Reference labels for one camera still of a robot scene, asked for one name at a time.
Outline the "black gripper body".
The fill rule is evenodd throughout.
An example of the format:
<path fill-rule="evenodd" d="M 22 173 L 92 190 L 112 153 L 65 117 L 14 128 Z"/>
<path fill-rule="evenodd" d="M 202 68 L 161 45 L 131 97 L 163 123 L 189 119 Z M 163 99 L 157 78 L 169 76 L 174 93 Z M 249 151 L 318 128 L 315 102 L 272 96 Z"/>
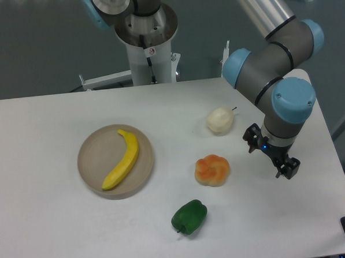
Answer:
<path fill-rule="evenodd" d="M 259 148 L 272 160 L 275 167 L 282 167 L 288 156 L 291 145 L 278 147 L 270 144 L 269 139 L 263 137 L 259 140 Z"/>

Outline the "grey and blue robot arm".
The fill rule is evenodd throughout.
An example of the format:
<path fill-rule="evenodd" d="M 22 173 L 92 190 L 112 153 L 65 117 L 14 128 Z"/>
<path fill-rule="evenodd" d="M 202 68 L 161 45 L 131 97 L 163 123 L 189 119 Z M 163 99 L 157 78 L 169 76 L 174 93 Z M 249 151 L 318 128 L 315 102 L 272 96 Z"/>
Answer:
<path fill-rule="evenodd" d="M 100 29 L 114 27 L 127 48 L 133 85 L 171 83 L 170 43 L 178 27 L 174 10 L 161 0 L 81 0 Z M 254 54 L 244 48 L 224 58 L 222 76 L 265 116 L 243 138 L 249 149 L 265 153 L 278 175 L 292 178 L 300 165 L 288 153 L 310 117 L 316 93 L 291 76 L 321 50 L 324 34 L 311 20 L 298 20 L 283 0 L 237 0 L 267 41 Z"/>

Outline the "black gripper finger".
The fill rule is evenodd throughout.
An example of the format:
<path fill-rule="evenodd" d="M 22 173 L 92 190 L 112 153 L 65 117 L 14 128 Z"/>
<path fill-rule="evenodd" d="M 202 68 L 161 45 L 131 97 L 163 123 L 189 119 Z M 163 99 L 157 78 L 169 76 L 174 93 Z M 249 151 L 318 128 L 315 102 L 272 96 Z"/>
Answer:
<path fill-rule="evenodd" d="M 247 143 L 249 153 L 252 153 L 257 149 L 260 150 L 262 147 L 262 135 L 260 127 L 253 123 L 246 129 L 242 139 Z"/>
<path fill-rule="evenodd" d="M 277 169 L 276 178 L 283 176 L 290 180 L 298 172 L 300 164 L 300 160 L 297 158 L 290 158 L 289 156 L 286 156 L 282 161 L 276 160 L 274 162 Z"/>

